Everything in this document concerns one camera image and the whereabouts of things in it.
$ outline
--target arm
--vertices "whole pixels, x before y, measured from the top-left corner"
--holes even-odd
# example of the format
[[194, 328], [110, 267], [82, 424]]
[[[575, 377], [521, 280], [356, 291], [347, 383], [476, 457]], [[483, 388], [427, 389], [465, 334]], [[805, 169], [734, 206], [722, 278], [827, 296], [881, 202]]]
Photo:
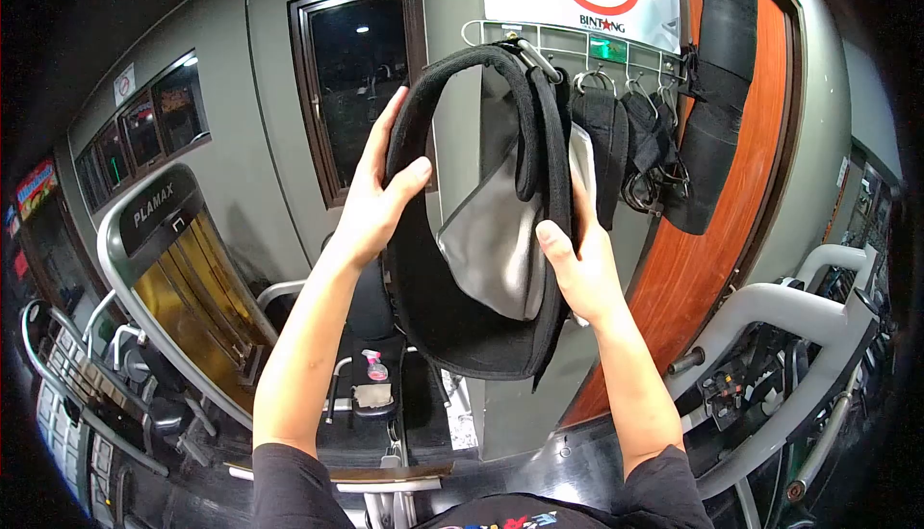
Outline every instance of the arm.
[[430, 160], [418, 158], [382, 189], [388, 136], [407, 93], [400, 88], [372, 127], [337, 230], [266, 362], [253, 403], [254, 449], [281, 443], [317, 457], [315, 437], [359, 271], [391, 239], [432, 170]]
[[610, 238], [597, 222], [580, 178], [572, 175], [571, 180], [581, 237], [577, 254], [568, 237], [550, 220], [537, 225], [536, 236], [568, 304], [590, 322], [597, 335], [610, 411], [623, 454], [623, 474], [629, 478], [633, 469], [667, 446], [683, 450], [683, 428], [623, 297]]

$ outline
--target bintang logo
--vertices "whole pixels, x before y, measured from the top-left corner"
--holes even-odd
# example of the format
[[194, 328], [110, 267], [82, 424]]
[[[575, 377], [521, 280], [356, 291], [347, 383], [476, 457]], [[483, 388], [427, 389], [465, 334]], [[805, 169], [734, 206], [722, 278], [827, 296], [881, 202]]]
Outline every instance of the bintang logo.
[[597, 32], [611, 32], [613, 34], [624, 34], [626, 32], [624, 24], [610, 22], [609, 19], [605, 18], [595, 18], [591, 15], [580, 16], [580, 24], [582, 27], [590, 28]]

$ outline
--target green light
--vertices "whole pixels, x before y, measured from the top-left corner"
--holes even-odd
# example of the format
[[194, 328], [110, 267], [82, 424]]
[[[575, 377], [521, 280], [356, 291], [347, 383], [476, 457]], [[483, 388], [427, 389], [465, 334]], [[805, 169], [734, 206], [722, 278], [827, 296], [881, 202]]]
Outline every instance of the green light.
[[629, 47], [626, 42], [617, 39], [591, 38], [590, 56], [597, 60], [626, 63]]
[[118, 167], [115, 165], [116, 160], [115, 158], [110, 158], [109, 161], [113, 163], [113, 172], [115, 172], [116, 176], [115, 179], [118, 180], [115, 185], [118, 186], [122, 183], [122, 178], [118, 175]]

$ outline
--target window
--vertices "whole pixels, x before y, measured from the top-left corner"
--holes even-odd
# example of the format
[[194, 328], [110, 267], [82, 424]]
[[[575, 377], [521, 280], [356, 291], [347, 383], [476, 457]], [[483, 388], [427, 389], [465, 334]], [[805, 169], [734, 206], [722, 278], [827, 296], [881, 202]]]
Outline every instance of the window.
[[119, 188], [123, 181], [131, 179], [125, 149], [122, 147], [122, 136], [115, 122], [109, 122], [103, 129], [97, 140], [97, 146], [103, 174], [106, 176], [109, 190], [113, 191]]
[[372, 124], [426, 63], [421, 0], [298, 0], [289, 16], [321, 195], [341, 206]]
[[128, 111], [122, 115], [122, 126], [137, 168], [154, 163], [164, 153], [157, 134], [150, 93], [146, 92], [131, 104]]
[[109, 188], [103, 182], [99, 163], [96, 156], [96, 146], [89, 145], [77, 156], [74, 163], [77, 169], [77, 179], [83, 196], [90, 205], [90, 211], [95, 212], [109, 198]]
[[190, 51], [115, 111], [74, 161], [91, 212], [192, 144], [211, 142], [199, 59]]
[[198, 61], [194, 55], [190, 56], [154, 85], [157, 119], [168, 154], [190, 145], [197, 136], [209, 130], [202, 106]]

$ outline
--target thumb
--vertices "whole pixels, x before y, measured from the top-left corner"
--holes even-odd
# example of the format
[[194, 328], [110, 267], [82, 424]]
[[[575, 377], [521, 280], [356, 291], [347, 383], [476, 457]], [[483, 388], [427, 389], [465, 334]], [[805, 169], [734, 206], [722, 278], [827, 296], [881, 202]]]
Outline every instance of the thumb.
[[432, 171], [430, 159], [421, 156], [396, 174], [382, 193], [388, 208], [399, 213], [404, 210], [410, 199], [427, 184]]
[[570, 277], [578, 260], [575, 258], [571, 240], [562, 229], [551, 220], [543, 220], [536, 225], [536, 238], [539, 239], [539, 246], [545, 257], [555, 269], [559, 283]]

